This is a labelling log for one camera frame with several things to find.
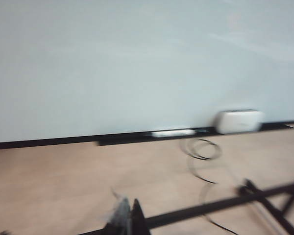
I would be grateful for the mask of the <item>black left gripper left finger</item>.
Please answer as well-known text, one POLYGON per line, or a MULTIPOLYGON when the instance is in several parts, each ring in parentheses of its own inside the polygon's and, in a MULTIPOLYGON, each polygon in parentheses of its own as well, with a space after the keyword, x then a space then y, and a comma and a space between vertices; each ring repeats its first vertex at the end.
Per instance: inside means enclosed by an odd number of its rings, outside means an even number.
POLYGON ((131 235, 132 219, 131 207, 127 196, 114 191, 111 192, 116 199, 113 210, 104 226, 105 235, 131 235))

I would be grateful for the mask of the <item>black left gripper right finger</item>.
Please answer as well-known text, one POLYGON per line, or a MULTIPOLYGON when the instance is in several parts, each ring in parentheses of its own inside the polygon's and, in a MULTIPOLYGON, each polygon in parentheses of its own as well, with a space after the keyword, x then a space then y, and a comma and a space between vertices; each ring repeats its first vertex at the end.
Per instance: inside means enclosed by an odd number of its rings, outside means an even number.
POLYGON ((131 211, 132 235, 150 235, 149 228, 147 227, 146 219, 141 209, 138 199, 134 199, 131 211))

